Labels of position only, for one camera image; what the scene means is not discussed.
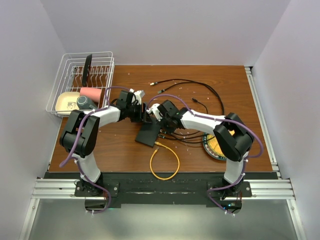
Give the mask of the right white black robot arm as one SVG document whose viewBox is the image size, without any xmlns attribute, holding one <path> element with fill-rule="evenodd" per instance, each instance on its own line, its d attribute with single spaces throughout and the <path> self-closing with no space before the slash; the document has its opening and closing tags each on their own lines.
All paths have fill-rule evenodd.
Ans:
<svg viewBox="0 0 320 240">
<path fill-rule="evenodd" d="M 215 116 L 189 107 L 178 109 L 169 100 L 154 104 L 151 109 L 160 125 L 168 132 L 186 129 L 211 134 L 226 158 L 222 186 L 212 188 L 211 191 L 223 191 L 233 197 L 241 190 L 249 151 L 257 137 L 237 114 Z"/>
</svg>

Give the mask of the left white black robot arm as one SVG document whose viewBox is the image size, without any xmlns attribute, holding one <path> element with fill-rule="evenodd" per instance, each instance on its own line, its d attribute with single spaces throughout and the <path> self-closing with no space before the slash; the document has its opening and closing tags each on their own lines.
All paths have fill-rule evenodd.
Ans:
<svg viewBox="0 0 320 240">
<path fill-rule="evenodd" d="M 80 183 L 92 196 L 108 195 L 93 153 L 99 128 L 126 118 L 134 123 L 150 122 L 147 105 L 142 101 L 144 95 L 143 90 L 134 91 L 123 87 L 119 97 L 103 108 L 70 112 L 59 139 L 59 144 L 68 156 L 59 166 L 62 168 L 73 160 L 80 172 Z"/>
</svg>

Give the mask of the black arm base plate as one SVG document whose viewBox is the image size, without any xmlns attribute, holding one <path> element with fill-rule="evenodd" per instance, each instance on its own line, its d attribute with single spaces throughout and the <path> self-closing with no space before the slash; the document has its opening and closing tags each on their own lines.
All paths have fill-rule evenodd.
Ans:
<svg viewBox="0 0 320 240">
<path fill-rule="evenodd" d="M 205 205 L 237 213 L 242 200 L 251 197 L 248 181 L 225 189 L 222 173 L 179 173 L 173 179 L 159 180 L 150 173 L 102 173 L 95 185 L 75 182 L 75 196 L 86 197 L 87 210 L 120 208 L 124 204 Z"/>
</svg>

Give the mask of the black network switch box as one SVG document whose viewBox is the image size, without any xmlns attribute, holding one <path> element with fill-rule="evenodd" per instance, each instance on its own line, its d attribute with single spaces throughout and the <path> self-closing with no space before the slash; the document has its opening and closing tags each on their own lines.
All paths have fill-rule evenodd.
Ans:
<svg viewBox="0 0 320 240">
<path fill-rule="evenodd" d="M 151 118 L 151 123 L 143 123 L 135 138 L 137 143 L 153 148 L 160 133 L 161 126 L 156 118 Z"/>
</svg>

